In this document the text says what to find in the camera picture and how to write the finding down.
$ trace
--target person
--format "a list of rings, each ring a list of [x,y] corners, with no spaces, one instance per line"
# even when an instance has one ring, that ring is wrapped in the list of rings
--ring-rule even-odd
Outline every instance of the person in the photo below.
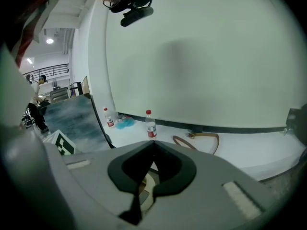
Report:
[[[45,4],[47,0],[16,0],[21,4],[24,4],[25,7],[14,6],[12,10],[4,11],[4,17],[7,18],[8,23],[5,24],[6,28],[3,31],[6,31],[4,36],[4,41],[8,50],[12,53],[12,56],[15,59],[17,67],[20,68],[21,61],[24,57],[24,53],[30,43],[34,38],[34,30],[38,19],[40,18],[41,13],[31,18],[33,16],[35,9],[39,8],[41,5]],[[142,0],[146,3],[149,3],[150,0]]]
[[[36,104],[37,104],[37,102],[43,101],[43,99],[38,96],[39,85],[44,84],[46,81],[47,81],[46,76],[41,75],[38,79],[38,82],[34,81],[34,82],[31,83],[31,87],[34,89],[35,95],[33,96],[33,98],[31,98],[30,103],[28,105],[30,115],[31,115],[32,118],[34,118],[35,123],[38,126],[38,128],[40,129],[40,132],[42,134],[45,133],[45,132],[48,132],[49,129],[44,123],[44,117],[41,114],[39,114],[37,107],[36,107]]]
[[[32,82],[30,81],[30,74],[26,75],[25,79],[31,84]]]

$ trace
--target plastic bottle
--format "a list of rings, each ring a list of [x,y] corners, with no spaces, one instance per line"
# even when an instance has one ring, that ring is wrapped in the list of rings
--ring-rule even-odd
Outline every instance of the plastic bottle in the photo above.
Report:
[[[145,119],[145,122],[146,122],[146,126],[147,126],[147,134],[148,134],[149,139],[156,139],[157,129],[156,129],[156,126],[155,126],[155,120],[150,117],[151,113],[152,113],[151,110],[146,111],[147,117]]]
[[[107,108],[105,107],[104,108],[104,111],[105,111],[105,118],[106,118],[106,122],[107,122],[107,125],[111,128],[111,127],[114,127],[114,122],[112,120],[112,117],[110,115],[110,113],[108,112]]]

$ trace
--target white floor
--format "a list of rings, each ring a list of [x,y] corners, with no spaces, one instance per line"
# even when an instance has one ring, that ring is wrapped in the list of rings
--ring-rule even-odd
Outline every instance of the white floor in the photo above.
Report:
[[[179,136],[191,143],[197,150],[212,153],[215,138],[197,137],[189,139],[186,129],[157,125],[157,140],[173,143],[173,136]],[[135,121],[131,127],[122,130],[104,127],[112,144],[119,148],[139,141],[148,140],[145,123]],[[219,133],[220,145],[215,153],[256,180],[264,180],[283,173],[298,163],[305,146],[291,134],[283,132],[261,134]]]

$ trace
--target ceiling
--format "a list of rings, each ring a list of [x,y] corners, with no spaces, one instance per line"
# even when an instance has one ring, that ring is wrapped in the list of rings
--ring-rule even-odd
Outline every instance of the ceiling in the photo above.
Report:
[[[72,46],[74,29],[79,28],[93,3],[94,0],[59,0],[39,34],[39,43],[32,41],[24,58],[56,52],[67,53]],[[54,43],[47,44],[48,38],[52,38]]]
[[[79,28],[94,0],[59,0],[44,28]]]

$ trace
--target red object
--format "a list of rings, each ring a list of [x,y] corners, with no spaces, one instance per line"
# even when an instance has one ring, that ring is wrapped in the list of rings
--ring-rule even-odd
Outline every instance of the red object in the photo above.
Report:
[[[147,131],[147,133],[148,133],[148,137],[150,137],[150,138],[153,138],[153,137],[157,136],[157,134],[154,134],[154,132]]]
[[[3,24],[4,28],[2,31],[6,33],[4,38],[1,37],[1,41],[4,39],[8,49],[12,51],[16,43],[21,40],[15,59],[18,67],[20,67],[25,50],[33,40],[34,28],[39,16],[34,18],[25,28],[24,25],[35,9],[39,8],[46,1],[47,0],[10,0],[7,9],[2,11],[2,17],[5,18],[6,21],[6,23]]]
[[[108,125],[109,127],[112,127],[112,126],[114,125],[114,122],[113,122],[111,119],[109,119],[109,121],[110,121],[110,122],[107,122],[107,125]]]

